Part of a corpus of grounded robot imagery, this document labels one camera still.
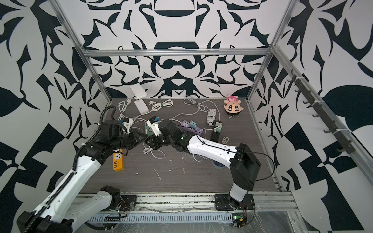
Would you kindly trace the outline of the teal charger adapter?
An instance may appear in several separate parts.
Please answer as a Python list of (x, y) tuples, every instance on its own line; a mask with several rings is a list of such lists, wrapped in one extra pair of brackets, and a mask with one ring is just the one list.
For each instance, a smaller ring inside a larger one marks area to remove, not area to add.
[(190, 128), (192, 128), (192, 129), (195, 129), (196, 128), (196, 123), (194, 122), (194, 121), (190, 121), (189, 122), (189, 126), (190, 126)]

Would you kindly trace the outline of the blue cordless grinder front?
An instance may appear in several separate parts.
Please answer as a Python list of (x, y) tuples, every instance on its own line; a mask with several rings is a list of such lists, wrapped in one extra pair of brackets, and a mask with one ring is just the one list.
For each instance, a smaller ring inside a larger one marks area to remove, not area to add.
[(218, 170), (221, 170), (221, 169), (224, 169), (225, 168), (225, 165), (215, 161), (215, 160), (212, 160), (212, 164), (214, 166), (215, 169), (218, 169)]

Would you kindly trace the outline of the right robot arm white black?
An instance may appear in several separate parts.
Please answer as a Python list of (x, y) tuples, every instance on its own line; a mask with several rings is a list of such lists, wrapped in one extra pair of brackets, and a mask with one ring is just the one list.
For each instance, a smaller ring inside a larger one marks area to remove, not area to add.
[(213, 142), (197, 133), (183, 132), (181, 126), (169, 120), (148, 120), (147, 126), (153, 134), (145, 143), (153, 150), (171, 146), (179, 152), (204, 156), (229, 168), (233, 179), (229, 192), (231, 200), (241, 203), (246, 194), (253, 190), (261, 163), (247, 145), (235, 147)]

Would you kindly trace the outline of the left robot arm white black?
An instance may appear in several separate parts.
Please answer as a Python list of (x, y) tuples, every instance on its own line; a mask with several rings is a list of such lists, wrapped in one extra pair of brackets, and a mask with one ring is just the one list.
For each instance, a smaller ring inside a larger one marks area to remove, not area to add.
[(93, 174), (115, 152), (131, 150), (147, 135), (124, 126), (118, 120), (106, 120), (92, 140), (76, 153), (69, 174), (53, 192), (32, 212), (23, 212), (17, 219), (22, 233), (73, 233), (92, 216), (107, 208), (117, 210), (121, 202), (120, 190), (105, 186), (91, 199), (71, 209), (70, 206)]

